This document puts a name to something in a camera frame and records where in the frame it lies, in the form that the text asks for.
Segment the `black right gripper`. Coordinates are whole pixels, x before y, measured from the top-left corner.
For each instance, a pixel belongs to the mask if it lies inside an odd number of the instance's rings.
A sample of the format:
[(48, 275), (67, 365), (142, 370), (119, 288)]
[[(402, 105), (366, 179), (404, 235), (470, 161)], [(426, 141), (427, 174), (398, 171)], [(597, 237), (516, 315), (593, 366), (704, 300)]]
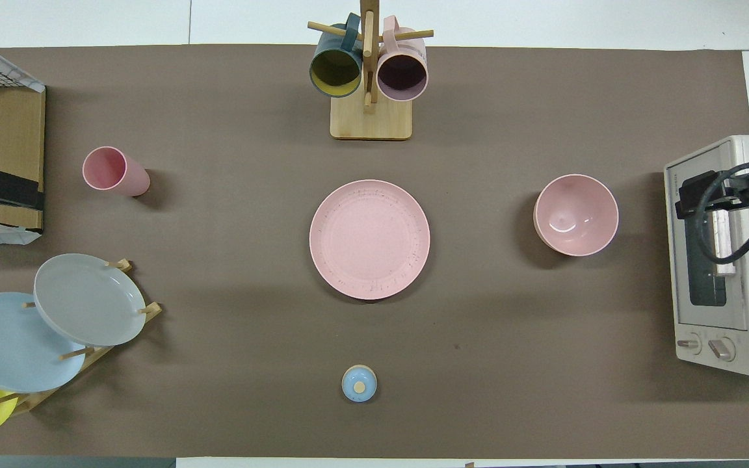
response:
[[(684, 181), (678, 189), (676, 202), (678, 219), (687, 219), (698, 210), (698, 204), (705, 190), (718, 178), (719, 172), (706, 171)], [(737, 173), (723, 181), (710, 195), (705, 211), (738, 211), (749, 209), (749, 172)]]

